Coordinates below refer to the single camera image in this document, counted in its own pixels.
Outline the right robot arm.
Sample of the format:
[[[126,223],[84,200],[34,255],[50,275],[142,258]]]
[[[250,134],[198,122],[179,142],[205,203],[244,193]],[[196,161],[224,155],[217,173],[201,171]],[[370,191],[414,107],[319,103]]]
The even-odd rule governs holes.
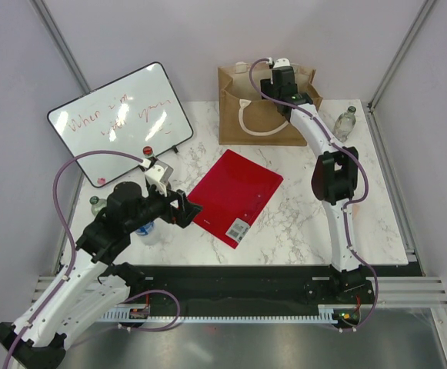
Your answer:
[[[316,157],[312,192],[321,201],[332,245],[329,293],[337,302],[347,302],[363,284],[362,263],[353,255],[355,236],[352,208],[358,184],[358,152],[346,148],[319,117],[312,99],[299,93],[295,71],[289,62],[270,66],[271,77],[260,81],[263,98],[275,102],[278,112],[298,130]]]

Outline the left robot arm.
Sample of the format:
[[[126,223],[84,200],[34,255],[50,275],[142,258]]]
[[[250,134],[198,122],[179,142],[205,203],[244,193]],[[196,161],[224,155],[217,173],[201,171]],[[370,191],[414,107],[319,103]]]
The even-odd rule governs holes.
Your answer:
[[[186,228],[201,210],[181,190],[161,194],[151,185],[143,196],[135,182],[116,185],[107,205],[73,244],[70,262],[41,297],[14,322],[0,323],[5,361],[15,359],[25,368],[57,368],[66,351],[106,311],[145,296],[141,272],[128,263],[113,264],[131,244],[131,234],[157,218]]]

